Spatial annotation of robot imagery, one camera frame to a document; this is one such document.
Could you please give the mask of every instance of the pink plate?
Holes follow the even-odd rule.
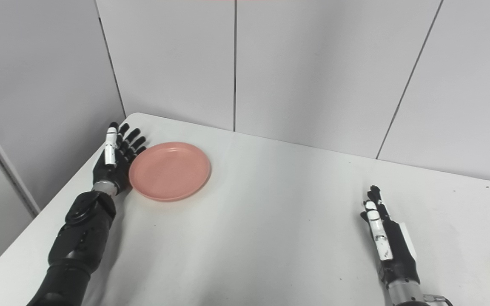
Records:
[[[157,201],[191,196],[208,180],[211,164],[197,147],[183,142],[155,145],[136,157],[130,183],[142,195]]]

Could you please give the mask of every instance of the robotic arm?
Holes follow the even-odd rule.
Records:
[[[396,223],[381,199],[381,191],[371,186],[360,217],[370,226],[370,233],[379,256],[378,274],[389,291],[394,306],[428,306],[430,302],[444,302],[443,296],[424,295],[416,268],[416,252],[404,223]]]
[[[48,254],[49,268],[28,306],[80,306],[90,275],[99,267],[109,229],[116,214],[113,198],[129,185],[128,171],[134,158],[145,150],[144,137],[136,128],[111,123],[105,149],[94,170],[93,188],[81,193],[68,211]]]

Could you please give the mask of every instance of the panel seam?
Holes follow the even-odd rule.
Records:
[[[430,27],[428,28],[428,31],[426,33],[426,37],[424,38],[424,41],[423,41],[422,46],[421,46],[421,50],[419,51],[419,54],[417,55],[417,59],[415,61],[415,64],[413,65],[412,71],[410,73],[410,77],[408,77],[408,81],[406,82],[406,86],[404,87],[402,95],[400,96],[400,100],[398,101],[398,105],[396,106],[396,110],[394,111],[393,117],[390,120],[389,128],[387,128],[387,132],[385,132],[385,136],[383,137],[383,141],[381,142],[381,146],[379,147],[379,151],[377,151],[376,159],[379,159],[379,155],[381,154],[381,150],[383,149],[383,146],[385,145],[385,141],[387,140],[387,136],[389,136],[389,131],[393,127],[394,119],[396,118],[396,115],[398,114],[398,111],[400,110],[400,106],[402,105],[404,95],[406,95],[406,91],[408,90],[408,86],[410,85],[410,81],[413,77],[413,73],[415,72],[415,70],[417,68],[417,64],[419,62],[419,59],[421,58],[422,51],[424,50],[424,46],[426,45],[426,41],[428,40],[428,37],[430,36],[430,32],[432,31],[432,28],[434,27],[434,23],[436,22],[436,19],[438,18],[438,13],[440,12],[440,9],[442,8],[443,2],[444,2],[444,0],[440,1],[438,9],[436,10],[436,13],[434,14],[434,19],[432,20],[432,23],[430,24]]]
[[[117,74],[114,72],[113,59],[111,58],[111,52],[109,51],[109,44],[107,44],[107,37],[105,36],[105,29],[103,28],[103,23],[101,22],[100,10],[97,7],[97,1],[94,1],[94,5],[96,6],[97,19],[100,22],[101,34],[103,35],[103,42],[105,43],[105,50],[107,50],[107,56],[109,58],[109,64],[111,65],[111,71],[113,72],[114,83],[117,86],[118,100],[120,101],[120,107],[122,108],[122,113],[124,114],[124,118],[126,118],[126,110],[124,109],[124,103],[122,101],[122,95],[120,93],[120,87],[118,85]]]
[[[237,91],[237,0],[234,0],[234,132],[236,131],[236,91]]]

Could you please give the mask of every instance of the white table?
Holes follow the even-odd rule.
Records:
[[[201,148],[212,176],[175,203],[120,197],[84,305],[381,306],[373,242],[359,217],[377,184],[393,218],[407,223],[424,292],[490,306],[490,181],[145,114],[126,122],[148,145]],[[24,306],[37,291],[97,157],[0,257],[0,306]]]

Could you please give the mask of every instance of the robotic hand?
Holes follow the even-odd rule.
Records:
[[[444,302],[453,306],[443,296],[421,292],[416,252],[406,225],[391,220],[377,186],[371,186],[367,195],[369,200],[364,201],[365,210],[360,217],[370,225],[379,256],[379,278],[389,291],[393,305],[428,306],[430,302]]]
[[[105,149],[94,170],[94,186],[81,193],[66,215],[66,223],[48,254],[49,268],[28,306],[80,306],[90,275],[101,262],[109,229],[116,215],[113,197],[128,188],[131,162],[145,150],[145,137],[136,128],[111,123]]]

